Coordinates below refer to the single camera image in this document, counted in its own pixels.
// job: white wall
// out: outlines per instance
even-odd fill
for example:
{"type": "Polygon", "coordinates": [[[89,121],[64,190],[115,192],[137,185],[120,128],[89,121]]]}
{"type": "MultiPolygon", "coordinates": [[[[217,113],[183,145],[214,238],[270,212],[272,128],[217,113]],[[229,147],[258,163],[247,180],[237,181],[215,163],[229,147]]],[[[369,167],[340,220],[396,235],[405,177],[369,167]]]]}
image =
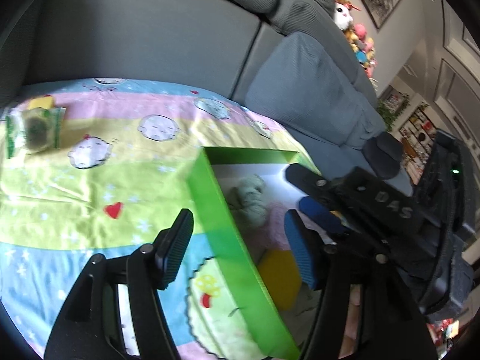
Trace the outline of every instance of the white wall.
{"type": "Polygon", "coordinates": [[[442,0],[422,0],[425,11],[425,47],[418,47],[407,62],[419,74],[418,78],[403,71],[400,78],[423,95],[429,104],[435,101],[442,60],[461,76],[467,85],[480,97],[480,84],[466,67],[444,47],[444,22],[442,0]]]}
{"type": "Polygon", "coordinates": [[[424,37],[422,0],[401,0],[380,31],[376,30],[361,0],[349,1],[362,8],[361,12],[352,10],[352,16],[355,23],[365,25],[368,36],[375,41],[378,67],[374,78],[380,95],[424,37]]]}

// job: green packet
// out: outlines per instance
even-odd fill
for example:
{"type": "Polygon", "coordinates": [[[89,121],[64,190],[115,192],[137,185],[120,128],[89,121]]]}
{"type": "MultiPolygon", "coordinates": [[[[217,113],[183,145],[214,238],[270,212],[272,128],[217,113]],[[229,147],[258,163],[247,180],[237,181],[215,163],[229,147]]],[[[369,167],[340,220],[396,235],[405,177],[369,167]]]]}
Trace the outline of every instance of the green packet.
{"type": "Polygon", "coordinates": [[[5,117],[7,158],[25,150],[27,154],[60,146],[60,130],[65,108],[13,109],[5,117]]]}

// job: red heart print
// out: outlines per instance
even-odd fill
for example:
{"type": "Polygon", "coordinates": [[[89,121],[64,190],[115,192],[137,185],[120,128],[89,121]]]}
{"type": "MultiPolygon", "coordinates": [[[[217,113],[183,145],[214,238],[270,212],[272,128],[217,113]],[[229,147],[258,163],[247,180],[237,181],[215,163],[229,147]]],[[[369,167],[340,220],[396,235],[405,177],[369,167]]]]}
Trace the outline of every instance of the red heart print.
{"type": "Polygon", "coordinates": [[[105,206],[103,211],[107,214],[110,218],[117,219],[122,212],[123,203],[116,202],[115,204],[111,204],[109,206],[105,206]]]}

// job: gray sofa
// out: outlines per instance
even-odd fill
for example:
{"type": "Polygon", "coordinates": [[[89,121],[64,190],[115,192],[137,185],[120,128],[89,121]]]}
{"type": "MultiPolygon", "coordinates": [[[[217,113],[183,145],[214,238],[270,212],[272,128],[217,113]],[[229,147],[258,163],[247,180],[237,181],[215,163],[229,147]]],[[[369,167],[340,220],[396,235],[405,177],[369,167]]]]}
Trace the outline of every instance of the gray sofa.
{"type": "MultiPolygon", "coordinates": [[[[36,0],[0,50],[0,104],[24,84],[121,77],[201,87],[245,105],[262,64],[300,31],[374,107],[372,85],[332,14],[333,0],[36,0]]],[[[358,147],[286,127],[327,178],[354,166],[372,171],[358,147]]],[[[411,193],[404,170],[389,182],[411,193]]]]}

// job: stuffed toy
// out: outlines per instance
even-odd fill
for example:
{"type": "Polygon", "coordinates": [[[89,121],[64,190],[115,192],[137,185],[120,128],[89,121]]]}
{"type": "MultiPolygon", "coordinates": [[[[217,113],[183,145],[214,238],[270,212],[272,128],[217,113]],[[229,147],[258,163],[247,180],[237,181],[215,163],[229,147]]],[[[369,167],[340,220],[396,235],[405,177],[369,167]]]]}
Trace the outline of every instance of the stuffed toy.
{"type": "Polygon", "coordinates": [[[335,5],[334,21],[340,30],[346,31],[353,24],[353,17],[345,5],[337,3],[335,5]]]}
{"type": "Polygon", "coordinates": [[[374,40],[367,38],[367,29],[363,24],[353,24],[353,17],[350,10],[360,8],[354,6],[348,0],[335,0],[335,15],[334,21],[340,30],[345,34],[346,40],[357,57],[357,61],[365,69],[367,77],[375,87],[373,74],[377,61],[375,60],[374,40]]]}

